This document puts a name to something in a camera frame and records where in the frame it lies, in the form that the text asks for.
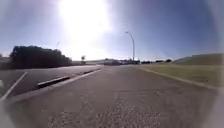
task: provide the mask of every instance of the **lamp post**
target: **lamp post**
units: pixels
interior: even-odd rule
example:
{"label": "lamp post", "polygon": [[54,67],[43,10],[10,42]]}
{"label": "lamp post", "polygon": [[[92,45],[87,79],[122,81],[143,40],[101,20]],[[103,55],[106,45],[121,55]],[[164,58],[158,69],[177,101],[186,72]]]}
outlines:
{"label": "lamp post", "polygon": [[132,56],[133,58],[132,58],[132,60],[134,61],[135,60],[135,41],[134,41],[134,38],[133,38],[132,34],[129,31],[126,31],[125,33],[130,35],[130,37],[132,39],[132,44],[133,44],[133,56]]}

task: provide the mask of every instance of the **sky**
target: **sky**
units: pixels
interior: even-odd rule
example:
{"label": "sky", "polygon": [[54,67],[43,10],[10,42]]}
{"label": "sky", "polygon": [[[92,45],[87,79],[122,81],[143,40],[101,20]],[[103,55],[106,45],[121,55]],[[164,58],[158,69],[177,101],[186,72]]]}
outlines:
{"label": "sky", "polygon": [[0,53],[37,45],[73,60],[129,59],[133,46],[126,31],[140,60],[221,52],[216,1],[1,0]]}

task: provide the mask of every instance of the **asphalt road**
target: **asphalt road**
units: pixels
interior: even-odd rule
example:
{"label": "asphalt road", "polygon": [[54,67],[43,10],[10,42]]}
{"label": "asphalt road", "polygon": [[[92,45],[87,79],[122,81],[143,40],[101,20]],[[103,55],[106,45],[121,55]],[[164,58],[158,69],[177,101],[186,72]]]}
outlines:
{"label": "asphalt road", "polygon": [[[214,108],[224,108],[220,97],[203,87],[116,66],[6,110],[21,128],[214,128],[223,119],[214,115]],[[210,125],[214,118],[216,123]]]}
{"label": "asphalt road", "polygon": [[95,70],[103,66],[72,66],[50,69],[26,69],[0,71],[0,80],[4,82],[4,87],[0,87],[0,94],[3,95],[19,77],[27,72],[26,76],[15,86],[9,97],[36,90],[40,82],[49,81],[63,76],[73,76],[81,72]]}

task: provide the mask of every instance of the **road marking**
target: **road marking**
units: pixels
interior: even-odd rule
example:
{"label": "road marking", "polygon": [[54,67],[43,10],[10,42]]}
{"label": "road marking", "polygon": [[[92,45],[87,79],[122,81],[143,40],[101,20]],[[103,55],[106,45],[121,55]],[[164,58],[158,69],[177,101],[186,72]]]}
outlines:
{"label": "road marking", "polygon": [[60,87],[60,86],[64,86],[66,84],[69,84],[71,82],[74,82],[76,80],[79,80],[79,79],[82,79],[82,78],[85,78],[87,76],[90,76],[90,75],[93,75],[99,71],[103,70],[102,69],[99,69],[99,70],[96,70],[96,71],[93,71],[93,72],[90,72],[88,74],[84,74],[84,75],[81,75],[81,76],[77,76],[77,77],[74,77],[72,79],[68,79],[66,81],[62,81],[60,83],[57,83],[57,84],[54,84],[54,85],[51,85],[51,86],[48,86],[48,87],[45,87],[45,88],[41,88],[41,89],[38,89],[38,90],[34,90],[34,91],[31,91],[31,92],[27,92],[27,93],[24,93],[24,94],[20,94],[20,95],[17,95],[17,96],[14,96],[12,98],[9,98],[8,100],[6,100],[6,102],[8,104],[10,103],[14,103],[14,102],[18,102],[18,101],[21,101],[21,100],[24,100],[24,99],[28,99],[28,98],[31,98],[33,96],[36,96],[36,95],[40,95],[44,92],[47,92],[47,91],[50,91],[54,88],[57,88],[57,87]]}
{"label": "road marking", "polygon": [[1,97],[0,101],[5,100],[9,94],[12,92],[12,90],[18,85],[18,83],[26,76],[27,72],[24,72],[23,75],[20,76],[20,78],[7,90],[7,92]]}
{"label": "road marking", "polygon": [[0,88],[4,87],[4,83],[2,80],[0,80]]}

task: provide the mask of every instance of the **tree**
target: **tree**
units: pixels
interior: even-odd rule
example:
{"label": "tree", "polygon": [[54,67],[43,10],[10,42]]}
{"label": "tree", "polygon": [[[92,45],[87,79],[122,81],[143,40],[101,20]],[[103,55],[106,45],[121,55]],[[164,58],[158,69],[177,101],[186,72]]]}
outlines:
{"label": "tree", "polygon": [[82,65],[85,65],[85,59],[86,59],[86,56],[81,56],[81,60],[82,60]]}
{"label": "tree", "polygon": [[169,62],[172,62],[172,60],[171,59],[167,59],[166,62],[169,63]]}
{"label": "tree", "polygon": [[15,46],[10,58],[13,68],[53,68],[72,64],[61,51],[37,46]]}

